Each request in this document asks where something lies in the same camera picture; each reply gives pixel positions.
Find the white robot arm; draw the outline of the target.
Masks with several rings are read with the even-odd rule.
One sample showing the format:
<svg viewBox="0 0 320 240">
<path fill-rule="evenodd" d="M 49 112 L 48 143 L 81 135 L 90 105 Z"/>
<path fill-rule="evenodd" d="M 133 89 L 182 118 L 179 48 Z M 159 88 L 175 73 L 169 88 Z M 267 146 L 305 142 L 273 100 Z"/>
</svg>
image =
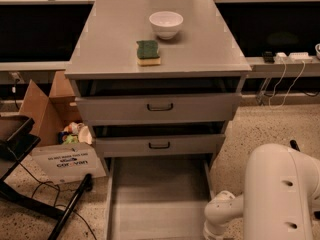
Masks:
<svg viewBox="0 0 320 240">
<path fill-rule="evenodd" d="M 320 160 L 279 144 L 264 144 L 247 162 L 244 193 L 220 192 L 205 207 L 203 235 L 221 240 L 228 223 L 243 219 L 243 240 L 313 240 L 319 210 Z"/>
</svg>

